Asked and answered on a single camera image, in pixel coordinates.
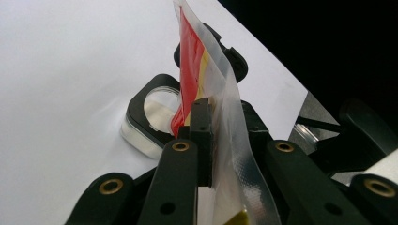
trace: transparent plastic film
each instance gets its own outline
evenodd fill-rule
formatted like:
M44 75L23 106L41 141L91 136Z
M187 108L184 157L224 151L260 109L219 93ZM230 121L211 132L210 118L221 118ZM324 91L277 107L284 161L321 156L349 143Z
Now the transparent plastic film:
M202 215L198 217L204 217L204 224L280 224L272 195L253 158L232 67L188 4L175 0L175 7L181 36L182 103L171 123L173 132L190 123L194 100L208 98L213 109L213 187L202 200L207 207L199 209Z

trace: plastic bag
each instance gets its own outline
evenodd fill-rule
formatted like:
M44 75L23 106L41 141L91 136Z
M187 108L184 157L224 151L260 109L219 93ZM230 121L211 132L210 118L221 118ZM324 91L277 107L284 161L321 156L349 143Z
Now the plastic bag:
M180 24L182 98L171 123L174 134L179 126L190 124L191 104L196 99L208 98L213 108L213 187L203 222L224 224L243 215L250 224L280 224L275 203L253 158L232 67L188 4L174 2Z

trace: yellow stripe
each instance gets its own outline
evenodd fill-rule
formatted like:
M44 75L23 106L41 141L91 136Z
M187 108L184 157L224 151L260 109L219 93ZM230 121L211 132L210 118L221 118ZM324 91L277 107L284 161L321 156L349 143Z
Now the yellow stripe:
M234 217L228 220L228 222L224 223L224 225L249 225L249 216L246 209L240 211Z
M198 81L198 90L196 92L195 100L202 98L204 96L203 93L203 85L205 80L205 72L208 64L209 54L206 49L204 49L202 58L200 60L200 69L199 69L199 81ZM191 123L191 112L188 113L187 118L185 118L184 125L189 126Z

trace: white surface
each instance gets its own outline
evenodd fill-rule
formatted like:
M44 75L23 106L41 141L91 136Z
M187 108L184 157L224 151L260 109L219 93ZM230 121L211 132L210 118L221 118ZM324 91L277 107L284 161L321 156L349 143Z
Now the white surface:
M247 60L239 84L274 139L287 139L307 94L217 1L189 1ZM173 2L0 2L0 224L62 224L110 172L156 166L119 130L130 99L159 73L178 77Z
M372 173L387 178L398 185L398 149L378 161L364 173Z

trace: brass screw hole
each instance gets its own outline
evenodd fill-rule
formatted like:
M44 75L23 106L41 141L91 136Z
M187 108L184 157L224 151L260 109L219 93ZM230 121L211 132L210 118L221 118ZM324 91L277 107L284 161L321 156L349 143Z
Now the brass screw hole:
M99 193L103 195L110 195L117 193L123 187L123 181L120 179L110 179L104 181L99 186Z
M389 184L386 184L379 180L365 179L364 184L373 193L381 195L383 197L392 198L396 195L394 188L392 188Z
M183 152L185 150L188 150L188 148L190 148L190 145L187 144L186 142L177 142L175 144L173 144L173 149L178 151L178 152Z
M282 151L282 152L293 152L293 150L295 150L295 148L292 145L290 145L286 142L277 142L275 144L275 147L276 147L276 149L278 149L279 151Z

